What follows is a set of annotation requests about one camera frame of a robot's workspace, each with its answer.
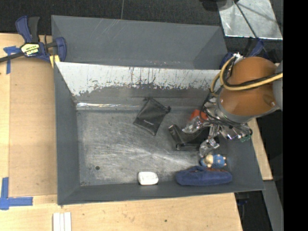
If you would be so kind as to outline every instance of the black object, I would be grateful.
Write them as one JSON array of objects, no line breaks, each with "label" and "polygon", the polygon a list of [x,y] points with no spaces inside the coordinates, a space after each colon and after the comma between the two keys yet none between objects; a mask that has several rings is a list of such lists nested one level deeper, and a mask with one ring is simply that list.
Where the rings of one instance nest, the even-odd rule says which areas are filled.
[{"label": "black object", "polygon": [[198,150],[200,144],[208,137],[208,129],[188,134],[183,132],[178,125],[175,124],[169,127],[169,132],[176,142],[176,149],[178,151]]},{"label": "black object", "polygon": [[155,136],[165,115],[168,114],[170,110],[170,107],[166,108],[154,98],[149,98],[148,102],[137,115],[134,125],[146,129]]}]

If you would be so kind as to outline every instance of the white eraser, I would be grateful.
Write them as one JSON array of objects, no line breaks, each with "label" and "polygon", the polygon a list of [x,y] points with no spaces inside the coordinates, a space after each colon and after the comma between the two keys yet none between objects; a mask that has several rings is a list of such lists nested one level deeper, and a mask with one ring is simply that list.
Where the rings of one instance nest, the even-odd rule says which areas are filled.
[{"label": "white eraser", "polygon": [[138,181],[141,185],[155,185],[158,183],[158,176],[154,172],[139,172]]}]

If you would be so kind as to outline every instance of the small figurine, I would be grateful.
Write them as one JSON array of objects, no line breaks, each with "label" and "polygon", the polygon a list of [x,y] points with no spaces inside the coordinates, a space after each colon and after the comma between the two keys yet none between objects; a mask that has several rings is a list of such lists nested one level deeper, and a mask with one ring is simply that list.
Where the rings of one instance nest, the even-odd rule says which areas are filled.
[{"label": "small figurine", "polygon": [[204,167],[221,168],[226,166],[226,157],[220,154],[208,154],[201,158],[200,164]]}]

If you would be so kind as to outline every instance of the black carpet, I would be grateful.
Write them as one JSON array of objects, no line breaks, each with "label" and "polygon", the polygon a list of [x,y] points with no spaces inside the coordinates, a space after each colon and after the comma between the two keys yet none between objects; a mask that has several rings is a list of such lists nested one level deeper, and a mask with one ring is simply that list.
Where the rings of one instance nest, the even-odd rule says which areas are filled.
[{"label": "black carpet", "polygon": [[[283,0],[270,0],[283,35]],[[23,15],[39,16],[38,33],[51,35],[51,15],[170,22],[221,26],[217,3],[214,0],[0,0],[0,32],[16,33],[15,21]],[[281,40],[264,40],[271,59],[283,59]],[[249,53],[254,41],[249,38],[225,37],[229,52]],[[282,112],[258,119],[262,139],[273,173],[282,168],[277,164],[282,154]],[[283,203],[283,177],[276,181]],[[271,230],[261,192],[251,192],[244,207],[244,231]]]}]

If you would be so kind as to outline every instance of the blue cloth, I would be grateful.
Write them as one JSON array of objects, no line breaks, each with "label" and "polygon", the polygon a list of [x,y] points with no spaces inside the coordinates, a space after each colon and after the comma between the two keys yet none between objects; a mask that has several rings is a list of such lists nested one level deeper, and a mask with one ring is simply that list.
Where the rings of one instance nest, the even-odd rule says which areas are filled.
[{"label": "blue cloth", "polygon": [[221,168],[194,166],[176,173],[176,181],[186,186],[210,186],[232,181],[232,174]]}]

